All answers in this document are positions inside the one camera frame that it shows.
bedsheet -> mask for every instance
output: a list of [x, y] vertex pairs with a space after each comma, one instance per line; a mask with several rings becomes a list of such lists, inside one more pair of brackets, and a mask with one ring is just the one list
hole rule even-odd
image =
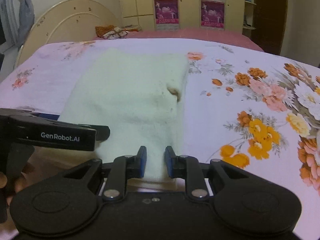
[[[287, 187], [303, 207], [296, 234], [305, 240], [319, 238], [319, 69], [189, 39], [49, 44], [0, 84], [0, 107], [60, 114], [77, 79], [109, 47], [140, 54], [185, 54], [190, 68], [184, 154], [201, 162], [220, 158]], [[137, 82], [143, 82], [143, 73]]]

folded garment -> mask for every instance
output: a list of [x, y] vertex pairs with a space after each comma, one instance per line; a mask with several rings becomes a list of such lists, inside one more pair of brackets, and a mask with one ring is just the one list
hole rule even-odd
[[103, 162], [136, 155], [146, 146], [143, 180], [167, 181], [165, 147], [171, 145], [182, 154], [187, 74], [184, 55], [133, 55], [109, 49], [77, 82], [59, 120], [108, 125], [110, 137], [96, 149]]

brown stain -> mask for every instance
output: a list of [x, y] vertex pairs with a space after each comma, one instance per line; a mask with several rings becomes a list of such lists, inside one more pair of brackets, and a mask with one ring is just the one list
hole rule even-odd
[[181, 93], [176, 88], [167, 87], [167, 90], [170, 92], [170, 94], [177, 97], [177, 102], [181, 99]]

human hand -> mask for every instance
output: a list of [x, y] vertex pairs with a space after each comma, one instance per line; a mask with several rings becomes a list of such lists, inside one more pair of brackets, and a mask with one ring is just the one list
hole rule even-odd
[[[31, 173], [33, 170], [34, 170], [34, 167], [30, 163], [27, 163], [26, 166], [23, 168], [22, 173], [28, 174], [28, 173]], [[18, 193], [19, 191], [27, 187], [27, 180], [22, 173], [21, 173], [21, 176], [18, 179], [16, 179], [16, 181], [14, 182], [14, 190], [16, 193]], [[4, 188], [5, 185], [7, 185], [7, 182], [8, 182], [7, 176], [4, 175], [2, 172], [0, 172], [0, 188]], [[11, 200], [12, 200], [12, 196], [7, 197], [8, 205], [10, 205]]]

pink bedding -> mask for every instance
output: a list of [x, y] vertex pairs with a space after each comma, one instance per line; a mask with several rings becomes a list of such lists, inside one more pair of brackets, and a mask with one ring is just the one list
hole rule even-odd
[[207, 30], [194, 28], [179, 31], [143, 31], [128, 33], [125, 38], [183, 38], [202, 41], [215, 41], [263, 52], [263, 50], [257, 44], [252, 42], [248, 37], [240, 33], [224, 30]]

